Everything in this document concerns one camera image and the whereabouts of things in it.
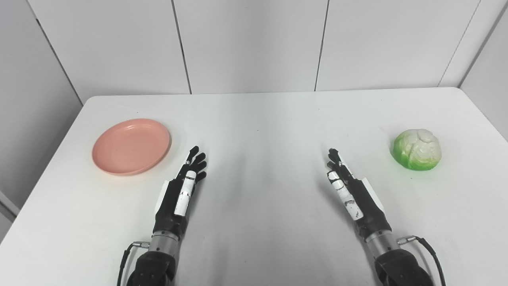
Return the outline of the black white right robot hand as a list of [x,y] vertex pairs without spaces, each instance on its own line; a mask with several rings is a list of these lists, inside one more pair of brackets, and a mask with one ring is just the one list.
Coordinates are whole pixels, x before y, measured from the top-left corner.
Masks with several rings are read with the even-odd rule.
[[338,151],[329,149],[330,168],[327,176],[337,190],[343,205],[352,217],[360,237],[392,231],[379,198],[366,178],[357,179],[341,160]]

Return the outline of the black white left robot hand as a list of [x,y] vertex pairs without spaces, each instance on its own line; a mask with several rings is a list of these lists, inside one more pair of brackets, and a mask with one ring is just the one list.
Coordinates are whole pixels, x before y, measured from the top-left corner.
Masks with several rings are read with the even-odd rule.
[[196,145],[177,176],[169,181],[163,200],[155,215],[153,232],[173,234],[181,240],[187,230],[187,211],[196,185],[206,177],[206,154]]

